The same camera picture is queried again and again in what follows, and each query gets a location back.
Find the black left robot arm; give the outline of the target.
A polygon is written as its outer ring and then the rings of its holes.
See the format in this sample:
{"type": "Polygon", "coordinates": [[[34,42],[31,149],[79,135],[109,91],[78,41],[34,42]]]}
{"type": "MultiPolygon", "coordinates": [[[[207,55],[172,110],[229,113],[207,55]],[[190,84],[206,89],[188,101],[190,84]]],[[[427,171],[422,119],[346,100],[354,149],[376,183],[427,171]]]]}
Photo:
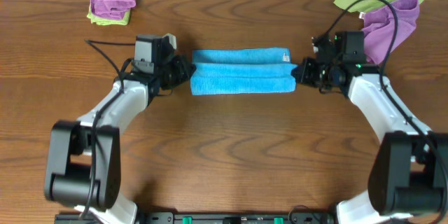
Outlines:
{"type": "Polygon", "coordinates": [[[140,34],[131,45],[134,56],[115,68],[105,98],[74,121],[57,121],[50,132],[43,193],[73,207],[81,221],[137,223],[137,204],[120,191],[121,135],[161,90],[172,91],[196,70],[177,54],[173,34],[140,34]]]}

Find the blue microfiber cloth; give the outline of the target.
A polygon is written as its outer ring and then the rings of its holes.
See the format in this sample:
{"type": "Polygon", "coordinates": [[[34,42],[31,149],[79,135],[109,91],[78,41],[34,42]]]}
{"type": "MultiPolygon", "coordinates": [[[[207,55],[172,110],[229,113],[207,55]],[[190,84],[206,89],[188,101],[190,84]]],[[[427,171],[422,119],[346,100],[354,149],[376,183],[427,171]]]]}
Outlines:
{"type": "Polygon", "coordinates": [[[196,50],[196,71],[190,79],[193,95],[237,95],[295,91],[287,48],[196,50]]]}

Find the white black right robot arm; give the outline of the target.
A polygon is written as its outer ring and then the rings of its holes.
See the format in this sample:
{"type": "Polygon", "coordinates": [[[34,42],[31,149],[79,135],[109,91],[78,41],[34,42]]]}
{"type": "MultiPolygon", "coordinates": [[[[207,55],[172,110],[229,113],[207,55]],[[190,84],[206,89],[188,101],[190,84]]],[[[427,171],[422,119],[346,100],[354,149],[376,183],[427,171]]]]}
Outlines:
{"type": "Polygon", "coordinates": [[[380,147],[367,190],[335,206],[336,223],[387,223],[447,210],[447,135],[414,117],[380,68],[369,64],[359,31],[313,38],[315,57],[291,75],[321,93],[338,89],[366,117],[380,147]]]}

